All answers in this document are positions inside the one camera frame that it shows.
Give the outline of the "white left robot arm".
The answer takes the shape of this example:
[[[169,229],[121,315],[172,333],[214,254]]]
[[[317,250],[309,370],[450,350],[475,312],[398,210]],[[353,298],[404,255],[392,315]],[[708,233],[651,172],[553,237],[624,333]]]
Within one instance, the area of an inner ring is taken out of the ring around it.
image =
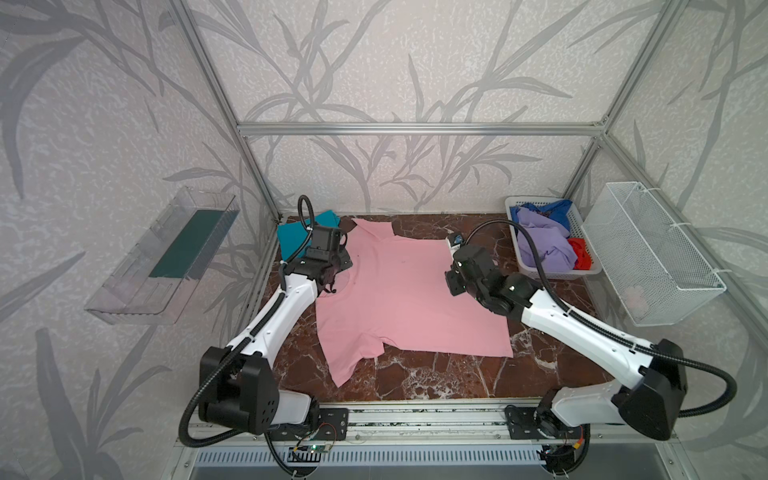
[[[300,249],[280,263],[279,286],[245,329],[225,347],[211,347],[200,361],[198,390],[182,415],[179,439],[203,447],[238,434],[281,429],[305,435],[320,425],[310,395],[282,390],[273,366],[289,333],[335,277],[350,268],[346,234],[337,227],[308,229]]]

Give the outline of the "purple t-shirt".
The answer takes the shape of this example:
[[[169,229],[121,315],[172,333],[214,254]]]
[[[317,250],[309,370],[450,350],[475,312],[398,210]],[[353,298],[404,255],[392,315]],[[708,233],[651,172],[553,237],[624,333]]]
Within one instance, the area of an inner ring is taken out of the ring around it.
[[[527,267],[536,269],[535,259],[538,258],[546,273],[567,272],[573,270],[576,255],[568,243],[568,237],[561,235],[555,229],[537,229],[524,227],[524,230],[533,240],[538,253],[534,255],[525,234],[519,230],[517,242],[522,263]]]

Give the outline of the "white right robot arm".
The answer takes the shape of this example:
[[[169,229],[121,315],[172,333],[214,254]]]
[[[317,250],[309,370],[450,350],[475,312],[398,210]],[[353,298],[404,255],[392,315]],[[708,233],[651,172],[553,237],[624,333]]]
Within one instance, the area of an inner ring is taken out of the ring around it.
[[[687,379],[682,366],[661,356],[678,352],[678,347],[664,341],[645,353],[647,341],[560,301],[525,275],[503,273],[480,246],[454,247],[451,259],[445,276],[452,295],[469,294],[488,311],[557,339],[611,376],[602,384],[550,390],[534,415],[541,432],[554,435],[565,428],[616,424],[653,440],[671,438]]]

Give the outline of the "pink t-shirt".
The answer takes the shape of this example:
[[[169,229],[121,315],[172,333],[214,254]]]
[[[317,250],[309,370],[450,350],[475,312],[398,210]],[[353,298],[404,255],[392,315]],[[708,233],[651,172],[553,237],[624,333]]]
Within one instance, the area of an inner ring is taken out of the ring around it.
[[[358,219],[348,234],[352,266],[316,301],[320,345],[336,386],[387,345],[482,357],[510,357],[508,321],[445,281],[452,256],[443,240],[398,236],[389,222]]]

